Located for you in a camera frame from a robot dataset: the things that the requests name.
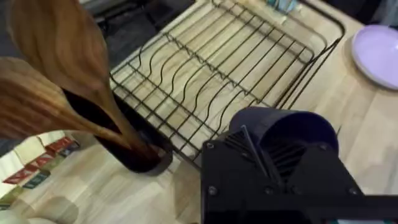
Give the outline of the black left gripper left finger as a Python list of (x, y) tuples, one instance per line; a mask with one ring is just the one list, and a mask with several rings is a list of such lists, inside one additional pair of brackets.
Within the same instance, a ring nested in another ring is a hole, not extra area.
[(282, 187), (272, 176), (245, 126), (208, 141), (203, 151), (205, 184), (220, 195), (279, 195)]

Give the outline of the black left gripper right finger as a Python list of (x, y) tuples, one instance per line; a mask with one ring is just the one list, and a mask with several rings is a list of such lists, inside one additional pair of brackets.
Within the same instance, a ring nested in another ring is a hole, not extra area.
[(336, 152), (324, 144), (274, 142), (267, 153), (285, 189), (293, 194), (363, 194)]

